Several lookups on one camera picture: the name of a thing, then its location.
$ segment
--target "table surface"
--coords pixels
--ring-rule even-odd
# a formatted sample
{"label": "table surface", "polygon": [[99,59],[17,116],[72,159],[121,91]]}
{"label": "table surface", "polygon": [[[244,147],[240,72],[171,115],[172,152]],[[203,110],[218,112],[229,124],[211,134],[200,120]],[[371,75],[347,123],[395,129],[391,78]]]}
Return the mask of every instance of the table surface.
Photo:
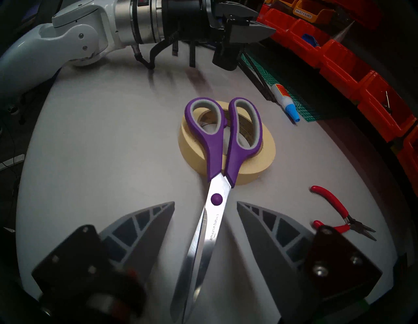
{"label": "table surface", "polygon": [[[151,45],[141,48],[147,53]],[[190,323],[277,323],[279,312],[251,253],[236,201],[288,215],[312,232],[315,219],[342,225],[331,205],[309,191],[312,185],[333,192],[354,218],[376,230],[377,242],[354,231],[344,233],[383,271],[367,301],[392,287],[397,254],[411,245],[409,220],[401,217],[408,211],[387,170],[378,178],[389,177],[385,183],[391,184],[396,208],[385,205],[372,189],[373,176],[363,165],[385,167],[367,140],[349,120],[293,125],[239,69],[213,65],[212,55],[196,48],[193,69],[188,66],[188,47],[180,43],[178,57],[168,48],[157,57],[155,70],[148,71],[134,59],[132,49],[125,48],[92,66],[61,70],[33,132],[18,196],[18,262],[23,287],[31,296],[41,293],[31,277],[33,268],[79,226],[93,224],[100,232],[123,215],[175,201],[148,280],[152,288],[142,319],[171,323],[174,286],[207,192],[177,143],[184,107],[200,96],[252,101],[273,135],[276,158],[259,179],[231,191]],[[366,147],[362,160],[346,150],[344,140],[336,139],[335,129],[347,131],[342,138],[356,138],[354,150]],[[370,154],[371,162],[365,161]],[[370,174],[375,169],[369,168]]]}

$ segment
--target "tape roll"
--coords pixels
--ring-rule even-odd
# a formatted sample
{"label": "tape roll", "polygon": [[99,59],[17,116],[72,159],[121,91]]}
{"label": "tape roll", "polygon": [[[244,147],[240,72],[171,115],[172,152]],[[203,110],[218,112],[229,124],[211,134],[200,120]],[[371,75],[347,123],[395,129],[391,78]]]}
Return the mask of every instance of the tape roll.
{"label": "tape roll", "polygon": [[[217,102],[221,105],[222,109],[224,110],[225,117],[228,120],[229,126],[228,103],[223,101]],[[237,110],[240,120],[240,134],[248,141],[248,143],[251,143],[253,136],[253,127],[250,115],[245,111],[245,109],[241,107],[238,107]],[[207,108],[197,108],[194,110],[193,114],[195,120],[197,120],[198,123],[216,123],[216,118],[214,117],[212,112]],[[274,143],[273,136],[264,124],[262,124],[262,127],[263,143],[261,145],[261,149],[255,156],[247,159],[241,165],[236,185],[247,184],[257,179],[260,176],[260,174],[271,165],[271,163],[274,160],[274,157],[276,156],[276,145]],[[184,115],[181,121],[180,132],[178,135],[178,146],[186,162],[196,172],[202,175],[206,175],[206,159],[204,148],[200,144],[200,142],[194,137],[193,133],[190,131],[186,119],[184,118]],[[225,154],[223,154],[222,171],[224,171],[225,169],[226,160],[227,157]]]}

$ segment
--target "robotic arm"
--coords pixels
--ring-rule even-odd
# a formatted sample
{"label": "robotic arm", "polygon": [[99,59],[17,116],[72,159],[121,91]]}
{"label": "robotic arm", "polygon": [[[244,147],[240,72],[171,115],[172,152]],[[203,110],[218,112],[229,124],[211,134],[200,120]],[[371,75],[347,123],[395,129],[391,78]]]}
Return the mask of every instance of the robotic arm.
{"label": "robotic arm", "polygon": [[[0,97],[21,94],[51,78],[66,62],[88,65],[132,46],[149,69],[155,57],[178,40],[217,44],[213,63],[234,70],[245,43],[275,29],[252,21],[257,12],[214,0],[80,0],[18,39],[0,58]],[[139,44],[157,43],[150,62]]]}

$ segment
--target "bin label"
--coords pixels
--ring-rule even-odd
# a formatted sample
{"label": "bin label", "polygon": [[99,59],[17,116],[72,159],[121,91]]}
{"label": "bin label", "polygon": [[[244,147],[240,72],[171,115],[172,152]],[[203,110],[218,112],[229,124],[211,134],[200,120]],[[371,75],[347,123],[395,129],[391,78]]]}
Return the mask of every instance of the bin label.
{"label": "bin label", "polygon": [[310,13],[306,13],[305,11],[299,10],[299,9],[295,9],[295,13],[298,13],[299,15],[305,16],[309,19],[312,18],[312,15]]}

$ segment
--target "bolt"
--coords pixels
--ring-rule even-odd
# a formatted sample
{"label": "bolt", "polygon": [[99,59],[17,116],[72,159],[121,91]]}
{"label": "bolt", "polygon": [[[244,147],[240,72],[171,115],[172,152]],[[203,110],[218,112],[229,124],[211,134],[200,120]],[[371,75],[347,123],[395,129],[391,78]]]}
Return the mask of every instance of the bolt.
{"label": "bolt", "polygon": [[323,232],[323,233],[324,233],[324,234],[326,234],[326,235],[330,235],[330,234],[332,234],[332,231],[331,231],[331,230],[329,230],[329,229],[327,229],[327,228],[322,229],[322,230],[321,230],[321,232]]}
{"label": "bolt", "polygon": [[350,258],[350,261],[353,262],[354,265],[362,265],[363,260],[359,257],[356,257],[355,255]]}
{"label": "bolt", "polygon": [[326,267],[321,266],[321,265],[314,265],[313,268],[312,268],[312,271],[318,277],[326,277],[328,275],[328,269]]}
{"label": "bolt", "polygon": [[89,269],[87,270],[89,273],[94,275],[96,273],[96,267],[94,265],[89,266]]}

